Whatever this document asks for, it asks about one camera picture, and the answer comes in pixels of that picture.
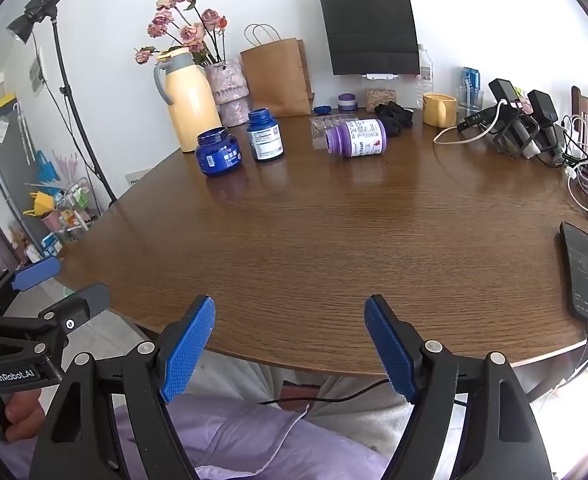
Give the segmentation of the person's left hand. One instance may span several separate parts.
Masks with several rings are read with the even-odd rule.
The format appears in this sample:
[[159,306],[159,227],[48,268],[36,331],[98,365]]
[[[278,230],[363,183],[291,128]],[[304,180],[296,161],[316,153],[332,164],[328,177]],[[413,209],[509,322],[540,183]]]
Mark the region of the person's left hand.
[[41,389],[13,393],[6,402],[6,440],[10,443],[37,437],[46,412],[40,403]]

